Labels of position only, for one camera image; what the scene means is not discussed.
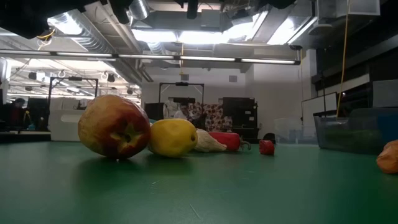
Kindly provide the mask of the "small red pepper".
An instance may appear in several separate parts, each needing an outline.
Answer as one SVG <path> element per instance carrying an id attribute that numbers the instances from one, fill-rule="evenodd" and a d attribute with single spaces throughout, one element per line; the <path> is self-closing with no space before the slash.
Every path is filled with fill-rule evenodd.
<path id="1" fill-rule="evenodd" d="M 260 140 L 259 152 L 262 155 L 273 156 L 275 153 L 275 147 L 273 142 L 271 140 Z"/>

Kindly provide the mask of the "red yellow apple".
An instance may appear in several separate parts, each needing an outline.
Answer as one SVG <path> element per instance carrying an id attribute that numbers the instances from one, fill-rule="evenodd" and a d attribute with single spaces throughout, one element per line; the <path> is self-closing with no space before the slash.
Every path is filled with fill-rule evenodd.
<path id="1" fill-rule="evenodd" d="M 78 137 L 89 150 L 112 159 L 128 159 L 150 141 L 146 112 L 130 100 L 102 95 L 88 103 L 78 122 Z"/>

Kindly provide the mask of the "orange carrot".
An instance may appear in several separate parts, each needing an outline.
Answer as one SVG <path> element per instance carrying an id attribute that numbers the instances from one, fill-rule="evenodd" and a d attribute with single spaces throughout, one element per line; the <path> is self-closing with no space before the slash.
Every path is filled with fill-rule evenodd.
<path id="1" fill-rule="evenodd" d="M 387 174 L 398 173 L 398 140 L 388 142 L 376 159 L 380 170 Z"/>

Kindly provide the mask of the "floral patterned cloth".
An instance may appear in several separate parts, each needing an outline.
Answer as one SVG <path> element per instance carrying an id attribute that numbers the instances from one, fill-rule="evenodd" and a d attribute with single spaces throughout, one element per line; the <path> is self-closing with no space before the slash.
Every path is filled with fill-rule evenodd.
<path id="1" fill-rule="evenodd" d="M 219 104 L 189 103 L 189 120 L 198 129 L 208 132 L 232 133 L 232 117 L 223 114 L 223 107 Z"/>

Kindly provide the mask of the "cream garlic bulb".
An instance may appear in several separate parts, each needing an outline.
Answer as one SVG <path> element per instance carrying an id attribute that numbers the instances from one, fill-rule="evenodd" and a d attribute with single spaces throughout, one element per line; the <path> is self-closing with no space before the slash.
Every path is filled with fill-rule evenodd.
<path id="1" fill-rule="evenodd" d="M 194 150 L 198 152 L 223 152 L 227 151 L 225 144 L 218 142 L 208 132 L 202 129 L 197 129 L 197 145 Z"/>

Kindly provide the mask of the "yellow lemon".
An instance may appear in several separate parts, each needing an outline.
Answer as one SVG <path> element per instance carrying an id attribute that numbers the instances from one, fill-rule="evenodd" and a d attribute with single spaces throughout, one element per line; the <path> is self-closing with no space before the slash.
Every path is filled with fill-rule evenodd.
<path id="1" fill-rule="evenodd" d="M 165 157 L 182 157 L 198 142 L 196 127 L 186 119 L 156 121 L 150 134 L 150 152 Z"/>

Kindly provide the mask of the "black cabinet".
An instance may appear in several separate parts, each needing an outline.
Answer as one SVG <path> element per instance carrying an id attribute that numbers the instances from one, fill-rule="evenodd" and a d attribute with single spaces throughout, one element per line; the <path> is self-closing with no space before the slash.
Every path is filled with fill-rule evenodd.
<path id="1" fill-rule="evenodd" d="M 243 139 L 257 139 L 257 103 L 254 98 L 222 98 L 223 116 L 232 119 L 231 130 Z"/>

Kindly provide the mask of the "red chili pepper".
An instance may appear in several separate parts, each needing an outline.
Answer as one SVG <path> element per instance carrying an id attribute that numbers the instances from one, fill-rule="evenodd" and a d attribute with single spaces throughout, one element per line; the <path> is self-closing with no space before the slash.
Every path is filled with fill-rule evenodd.
<path id="1" fill-rule="evenodd" d="M 244 141 L 237 133 L 221 133 L 209 132 L 210 136 L 216 139 L 219 143 L 226 145 L 226 149 L 231 152 L 237 152 L 240 149 L 251 150 L 251 144 Z"/>

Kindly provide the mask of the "long LED light bar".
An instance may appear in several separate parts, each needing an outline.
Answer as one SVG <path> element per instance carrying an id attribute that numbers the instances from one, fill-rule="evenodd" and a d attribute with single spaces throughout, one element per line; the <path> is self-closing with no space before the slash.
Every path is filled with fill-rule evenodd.
<path id="1" fill-rule="evenodd" d="M 79 58 L 102 61 L 113 61 L 115 59 L 146 59 L 146 60 L 178 60 L 178 61 L 204 61 L 204 62 L 229 62 L 229 63 L 258 63 L 275 65 L 299 65 L 300 60 L 282 60 L 268 58 L 237 58 L 237 57 L 204 57 L 190 55 L 153 55 L 153 54 L 103 54 L 87 52 L 56 52 L 41 50 L 9 50 L 0 49 L 0 56 L 19 57 L 19 58 L 60 58 L 71 60 Z"/>

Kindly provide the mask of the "green table mat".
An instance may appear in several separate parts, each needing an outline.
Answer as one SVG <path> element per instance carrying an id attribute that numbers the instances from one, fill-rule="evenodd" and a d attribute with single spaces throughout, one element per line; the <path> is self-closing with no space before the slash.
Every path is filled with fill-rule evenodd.
<path id="1" fill-rule="evenodd" d="M 374 156 L 311 145 L 114 161 L 77 142 L 2 144 L 9 223 L 398 224 L 398 175 Z"/>

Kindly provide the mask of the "clear plastic bin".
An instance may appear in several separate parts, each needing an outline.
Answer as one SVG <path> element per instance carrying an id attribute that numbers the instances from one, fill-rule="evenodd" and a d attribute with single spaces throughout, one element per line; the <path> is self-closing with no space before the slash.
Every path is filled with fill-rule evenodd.
<path id="1" fill-rule="evenodd" d="M 318 144 L 315 127 L 304 126 L 300 119 L 275 119 L 274 134 L 278 144 Z"/>

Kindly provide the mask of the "grey translucent plastic bin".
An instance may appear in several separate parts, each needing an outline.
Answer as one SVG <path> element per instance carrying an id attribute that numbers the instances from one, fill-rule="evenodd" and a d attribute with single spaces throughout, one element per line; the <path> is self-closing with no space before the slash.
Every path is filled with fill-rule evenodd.
<path id="1" fill-rule="evenodd" d="M 378 116 L 371 108 L 353 110 L 348 117 L 337 118 L 327 112 L 313 115 L 320 148 L 353 154 L 379 154 L 384 147 Z"/>

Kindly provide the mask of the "white plastic bin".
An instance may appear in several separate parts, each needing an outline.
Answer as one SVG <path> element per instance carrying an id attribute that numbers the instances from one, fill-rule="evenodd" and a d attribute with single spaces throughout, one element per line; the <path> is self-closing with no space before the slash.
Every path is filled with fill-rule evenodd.
<path id="1" fill-rule="evenodd" d="M 78 122 L 85 110 L 79 105 L 76 98 L 51 98 L 48 129 L 52 141 L 80 141 Z"/>

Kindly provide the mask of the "person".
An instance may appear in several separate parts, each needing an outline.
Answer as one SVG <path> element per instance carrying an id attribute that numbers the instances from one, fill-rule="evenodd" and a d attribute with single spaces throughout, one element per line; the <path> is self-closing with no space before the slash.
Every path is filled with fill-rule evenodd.
<path id="1" fill-rule="evenodd" d="M 10 127 L 11 129 L 21 129 L 24 126 L 24 115 L 25 115 L 25 109 L 23 108 L 23 105 L 25 103 L 25 99 L 23 98 L 17 98 L 11 103 L 11 109 L 10 109 Z"/>

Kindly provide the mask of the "blue plastic bin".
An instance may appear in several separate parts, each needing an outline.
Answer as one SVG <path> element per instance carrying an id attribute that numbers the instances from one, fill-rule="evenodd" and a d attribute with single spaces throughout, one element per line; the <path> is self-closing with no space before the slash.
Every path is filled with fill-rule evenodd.
<path id="1" fill-rule="evenodd" d="M 374 108 L 383 144 L 398 140 L 398 108 Z"/>

